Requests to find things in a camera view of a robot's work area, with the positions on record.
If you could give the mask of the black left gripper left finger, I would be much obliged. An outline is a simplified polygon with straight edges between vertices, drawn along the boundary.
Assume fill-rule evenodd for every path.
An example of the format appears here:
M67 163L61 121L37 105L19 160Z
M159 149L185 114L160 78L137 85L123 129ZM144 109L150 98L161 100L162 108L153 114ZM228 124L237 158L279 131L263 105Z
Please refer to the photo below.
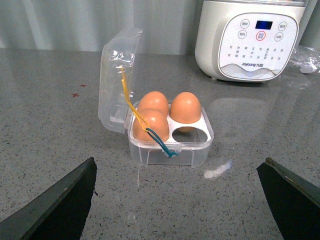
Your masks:
M97 165L88 158L0 223L2 240L78 240L95 191Z

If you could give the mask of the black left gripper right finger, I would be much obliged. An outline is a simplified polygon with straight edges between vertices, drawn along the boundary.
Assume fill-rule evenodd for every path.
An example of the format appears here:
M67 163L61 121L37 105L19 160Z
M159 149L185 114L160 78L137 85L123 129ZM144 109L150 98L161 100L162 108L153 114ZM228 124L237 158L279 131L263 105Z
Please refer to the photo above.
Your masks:
M282 237L285 240L318 240L320 188L270 157L257 172Z

